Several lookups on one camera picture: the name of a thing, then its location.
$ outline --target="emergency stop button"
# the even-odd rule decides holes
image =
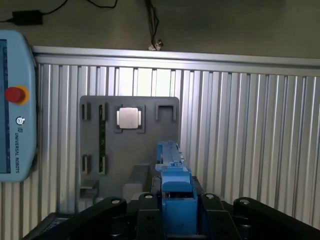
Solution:
[[[26,97],[25,91],[19,87],[11,86],[5,90],[5,99],[8,102],[19,104]]]

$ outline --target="blue part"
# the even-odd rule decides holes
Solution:
[[[8,102],[8,87],[24,86],[24,105]],[[25,122],[18,125],[16,119]],[[36,72],[30,46],[22,34],[0,30],[0,182],[21,182],[28,177],[37,147]]]
[[[174,141],[161,141],[157,146],[155,169],[161,172],[162,217],[166,234],[197,234],[198,196],[191,170]]]

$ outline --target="gray mounting board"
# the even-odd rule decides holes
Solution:
[[[154,176],[157,143],[179,138],[176,97],[82,96],[79,107],[82,200],[122,196],[137,164]]]

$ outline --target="ribbed metal panel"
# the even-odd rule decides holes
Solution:
[[[83,95],[179,98],[180,148],[207,192],[230,203],[248,196],[320,228],[320,77],[273,74],[273,66],[216,71],[208,62],[207,70],[201,62],[146,67],[138,58],[136,67],[106,58],[53,64],[61,59],[37,58],[38,158],[26,181],[0,184],[1,239],[19,239],[50,212],[79,209]]]

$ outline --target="wall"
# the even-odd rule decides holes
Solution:
[[[112,5],[114,0],[96,0]],[[12,0],[11,11],[50,11],[63,0]],[[158,37],[165,51],[320,58],[318,0],[155,0]],[[85,0],[69,0],[45,16],[44,25],[17,27],[31,45],[145,50],[150,45],[143,0],[119,0],[115,9],[99,9]]]

